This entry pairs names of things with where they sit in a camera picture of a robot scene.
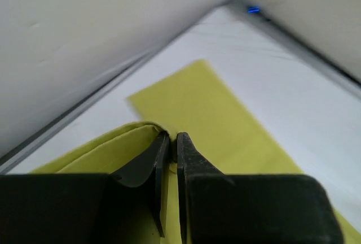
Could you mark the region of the aluminium frame rail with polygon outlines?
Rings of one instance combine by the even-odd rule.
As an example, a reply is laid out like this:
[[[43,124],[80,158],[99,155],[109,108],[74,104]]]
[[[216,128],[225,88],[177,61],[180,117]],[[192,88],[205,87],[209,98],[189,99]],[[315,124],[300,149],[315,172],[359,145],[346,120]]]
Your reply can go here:
[[[360,158],[360,81],[297,39],[266,11],[231,0],[169,42],[126,62],[107,81],[1,156],[1,172],[28,172],[136,119],[126,98],[205,58],[234,95],[296,161]]]

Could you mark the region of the yellow-green trousers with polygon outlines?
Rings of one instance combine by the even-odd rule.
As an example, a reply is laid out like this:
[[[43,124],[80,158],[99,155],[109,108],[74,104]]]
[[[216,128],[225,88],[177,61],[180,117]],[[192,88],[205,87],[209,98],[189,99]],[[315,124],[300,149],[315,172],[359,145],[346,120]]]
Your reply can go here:
[[[35,243],[183,243],[179,219],[177,135],[219,171],[234,177],[234,243],[359,243],[321,184],[305,175],[202,61],[130,98],[142,121],[109,131],[37,168],[45,191]],[[121,238],[111,173],[155,138],[170,138],[164,238]]]

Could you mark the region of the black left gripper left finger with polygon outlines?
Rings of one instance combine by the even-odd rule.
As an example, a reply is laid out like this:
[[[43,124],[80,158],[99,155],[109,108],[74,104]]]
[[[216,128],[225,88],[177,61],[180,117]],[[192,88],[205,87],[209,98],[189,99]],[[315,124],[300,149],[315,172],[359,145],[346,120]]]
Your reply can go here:
[[[164,238],[170,138],[161,132],[140,155],[111,173],[122,189],[115,217],[121,238]]]

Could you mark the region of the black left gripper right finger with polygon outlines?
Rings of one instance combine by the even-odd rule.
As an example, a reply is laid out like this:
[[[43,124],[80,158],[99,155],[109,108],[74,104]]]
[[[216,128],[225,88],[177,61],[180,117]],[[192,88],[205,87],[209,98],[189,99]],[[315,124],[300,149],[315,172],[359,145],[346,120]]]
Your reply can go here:
[[[219,171],[177,135],[180,233],[183,243],[234,243],[234,177]]]

